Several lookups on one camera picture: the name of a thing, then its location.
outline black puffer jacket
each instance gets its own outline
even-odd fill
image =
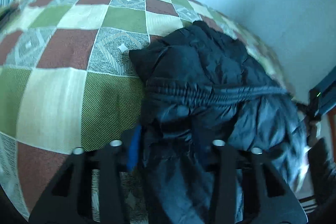
[[[244,45],[204,22],[177,30],[129,53],[145,84],[143,187],[150,223],[207,223],[214,175],[194,145],[222,139],[241,150],[259,147],[292,186],[303,160],[305,127],[286,91]],[[243,218],[237,173],[236,221]]]

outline bed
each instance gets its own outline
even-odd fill
[[[136,123],[143,89],[129,50],[203,20],[241,40],[269,77],[294,93],[271,48],[196,0],[15,0],[10,6],[17,12],[0,32],[0,184],[26,219],[74,148],[99,149]],[[146,209],[136,175],[121,178],[130,218],[140,222]]]

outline dark blue fabric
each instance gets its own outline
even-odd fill
[[[242,42],[194,22],[129,56],[145,84],[139,166],[150,223],[208,222],[214,174],[199,159],[214,139],[275,155],[274,166],[293,186],[303,161],[305,127],[286,90]],[[241,172],[232,187],[240,221]]]
[[[131,145],[128,148],[127,170],[129,172],[132,172],[138,164],[140,139],[141,125],[137,125],[134,129]]]

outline green square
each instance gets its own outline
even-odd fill
[[[213,9],[208,9],[209,13],[212,15],[214,21],[219,21],[219,22],[224,22],[224,20],[222,19],[222,16],[215,10]]]
[[[194,10],[188,0],[171,0],[171,3],[182,5],[183,7],[186,7],[189,10]]]
[[[130,32],[147,33],[146,14],[143,10],[109,7],[102,27],[113,27]]]
[[[120,139],[140,115],[143,85],[139,78],[88,72],[84,88],[81,146],[100,149]]]
[[[4,14],[6,11],[8,11],[8,7],[7,7],[7,6],[2,6],[2,7],[0,7],[0,16],[1,16],[2,14]]]
[[[29,28],[57,26],[62,17],[71,8],[71,5],[58,5],[46,7],[34,20]]]
[[[182,21],[182,25],[183,25],[184,28],[189,27],[190,25],[192,25],[191,22],[186,21],[186,20],[184,20],[184,19],[181,19],[181,21]]]
[[[16,121],[31,70],[4,67],[0,74],[0,131],[16,137]]]

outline black jacket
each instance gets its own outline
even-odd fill
[[[292,187],[303,160],[297,108],[238,40],[204,22],[129,53],[145,84],[143,183],[150,223],[207,223],[214,175],[201,165],[214,139],[269,153]],[[195,145],[195,132],[201,139]],[[236,221],[243,218],[237,171]]]
[[[309,223],[335,223],[336,164],[330,158],[324,139],[308,152],[311,182],[318,207],[309,215]]]

